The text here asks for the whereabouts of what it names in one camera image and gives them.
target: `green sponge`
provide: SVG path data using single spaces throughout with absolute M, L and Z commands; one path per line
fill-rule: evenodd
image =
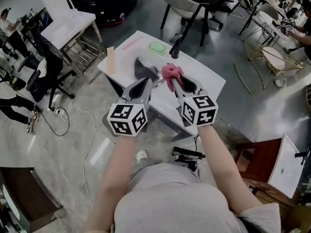
M 163 46 L 161 43 L 154 41 L 153 43 L 149 45 L 149 49 L 158 55 L 164 55 L 166 47 Z

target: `black pants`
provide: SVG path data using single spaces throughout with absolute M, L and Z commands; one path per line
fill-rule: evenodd
M 8 37 L 8 41 L 12 45 L 12 47 L 19 51 L 21 55 L 23 55 L 25 58 L 29 55 L 27 47 L 17 31 L 15 31 L 10 37 Z
M 0 111 L 2 111 L 11 120 L 27 124 L 28 117 L 15 112 L 11 106 L 24 107 L 29 111 L 33 111 L 34 103 L 20 96 L 13 99 L 0 99 Z

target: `pink scrunchie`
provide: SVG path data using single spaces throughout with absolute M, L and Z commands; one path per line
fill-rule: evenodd
M 184 74 L 183 69 L 181 69 L 181 67 L 176 67 L 173 63 L 162 67 L 162 77 L 166 81 L 167 86 L 171 92 L 174 92 L 172 78 L 176 78 L 180 86 L 184 85 L 180 79 L 180 74 Z

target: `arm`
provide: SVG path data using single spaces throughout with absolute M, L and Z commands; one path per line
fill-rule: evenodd
M 198 127 L 198 131 L 217 187 L 235 214 L 262 205 L 246 187 L 230 152 L 213 127 Z
M 292 38 L 296 39 L 297 41 L 301 42 L 304 45 L 311 45 L 311 37 L 309 36 L 299 36 L 295 33 L 288 32 L 288 36 L 291 36 Z
M 14 24 L 10 24 L 6 29 L 9 31 L 14 30 L 14 28 L 16 28 L 19 24 L 21 23 L 21 21 L 18 21 L 17 23 Z
M 305 29 L 305 27 L 299 27 L 299 26 L 297 26 L 297 25 L 295 25 L 294 26 L 294 28 L 296 29 L 296 30 L 298 30 L 299 32 L 301 32 L 301 33 L 306 33 L 307 32 L 307 30 Z
M 135 137 L 119 136 L 83 232 L 110 231 L 117 204 L 127 191 L 135 154 L 135 143 Z

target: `marble floor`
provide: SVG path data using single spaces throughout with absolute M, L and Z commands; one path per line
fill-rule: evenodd
M 123 24 L 100 29 L 105 44 L 116 47 L 136 30 L 168 42 L 178 31 L 180 18 L 170 12 L 165 30 L 161 32 L 159 26 L 165 7 L 163 0 L 138 0 L 137 7 Z M 240 14 L 243 14 L 243 11 L 237 10 L 234 13 L 238 16 Z M 204 47 L 199 48 L 200 23 L 194 24 L 182 47 L 182 51 L 207 65 L 227 81 L 218 99 L 220 105 L 218 125 L 227 124 L 228 128 L 233 126 L 251 141 L 282 137 L 287 133 L 299 144 L 300 150 L 304 149 L 308 144 L 306 136 L 309 134 L 309 115 L 307 108 L 303 107 L 302 88 L 308 80 L 290 89 L 278 90 L 271 86 L 254 96 L 247 94 L 233 67 L 233 61 L 245 56 L 244 46 L 237 36 L 245 18 L 225 16 L 223 19 L 227 20 L 224 29 L 221 32 L 210 31 L 206 36 Z M 223 52 L 227 53 L 226 58 L 222 57 Z M 70 67 L 64 67 L 63 72 L 68 70 Z M 28 80 L 31 73 L 32 70 L 24 68 L 20 75 L 24 80 Z M 85 77 L 69 77 L 64 82 L 65 90 L 76 95 L 74 100 L 61 94 L 55 99 L 55 106 L 64 107 L 70 117 L 83 111 L 94 115 L 96 134 L 85 161 L 86 182 L 92 201 L 116 142 L 116 138 L 102 124 L 102 117 L 118 98 L 104 75 L 98 76 L 91 85 L 88 85 L 88 80 L 95 73 L 96 69 L 93 68 Z M 253 73 L 247 75 L 250 80 L 255 80 Z M 32 99 L 25 90 L 21 94 Z M 46 109 L 47 104 L 46 96 L 38 105 L 56 133 L 63 134 L 68 123 L 60 116 L 54 117 L 53 113 Z M 28 113 L 21 108 L 16 110 L 25 115 Z M 55 201 L 64 206 L 64 209 L 57 213 L 58 219 L 38 232 L 79 232 L 91 209 L 83 178 L 83 160 L 95 133 L 92 116 L 88 113 L 74 116 L 70 120 L 68 133 L 62 137 L 56 136 L 42 117 L 35 124 L 34 134 L 26 134 L 24 125 L 8 120 L 2 113 L 0 122 L 0 166 L 34 166 L 36 176 Z M 232 148 L 232 143 L 226 138 L 229 132 L 221 133 L 227 146 Z M 173 146 L 191 150 L 195 148 L 192 138 L 172 143 L 171 139 L 175 135 L 176 133 L 169 127 L 155 120 L 149 125 L 147 133 L 138 136 L 137 151 L 145 149 L 150 157 L 168 161 Z M 200 141 L 198 151 L 202 151 Z M 202 181 L 213 183 L 207 162 L 199 161 L 198 165 Z

